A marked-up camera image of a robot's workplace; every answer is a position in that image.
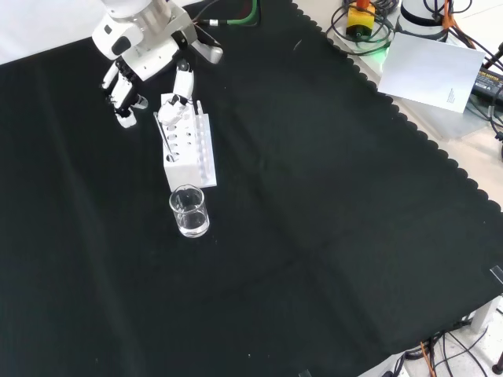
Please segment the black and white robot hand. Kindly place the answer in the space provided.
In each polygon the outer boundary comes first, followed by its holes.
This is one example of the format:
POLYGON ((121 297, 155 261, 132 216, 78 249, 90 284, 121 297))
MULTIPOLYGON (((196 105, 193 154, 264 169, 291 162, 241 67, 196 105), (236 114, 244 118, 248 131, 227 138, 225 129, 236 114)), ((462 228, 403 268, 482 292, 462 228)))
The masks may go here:
POLYGON ((160 73, 195 39, 195 27, 187 13, 171 16, 158 33, 139 19, 119 22, 109 15, 102 19, 92 40, 112 65, 101 89, 122 127, 136 124, 135 108, 148 107, 146 98, 138 93, 139 83, 160 73))

